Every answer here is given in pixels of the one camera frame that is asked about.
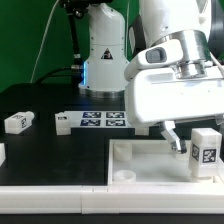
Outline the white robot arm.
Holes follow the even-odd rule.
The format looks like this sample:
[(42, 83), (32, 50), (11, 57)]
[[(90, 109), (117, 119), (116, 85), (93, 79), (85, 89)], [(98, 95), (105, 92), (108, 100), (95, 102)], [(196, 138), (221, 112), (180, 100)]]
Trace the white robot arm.
[(224, 66), (209, 43), (215, 0), (139, 0), (129, 28), (133, 59), (124, 56), (124, 21), (107, 4), (92, 3), (90, 55), (79, 88), (95, 97), (122, 93), (129, 124), (158, 125), (183, 150), (176, 123), (214, 119), (224, 125)]

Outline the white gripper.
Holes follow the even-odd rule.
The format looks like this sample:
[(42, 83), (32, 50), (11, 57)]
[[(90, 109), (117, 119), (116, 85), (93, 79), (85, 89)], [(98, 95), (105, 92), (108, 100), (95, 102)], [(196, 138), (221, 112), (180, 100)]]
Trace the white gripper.
[(133, 127), (160, 124), (171, 149), (187, 152), (186, 142), (175, 133), (175, 122), (215, 117), (224, 124), (224, 77), (214, 66), (205, 78), (177, 79), (171, 68), (140, 71), (126, 86), (125, 110)]

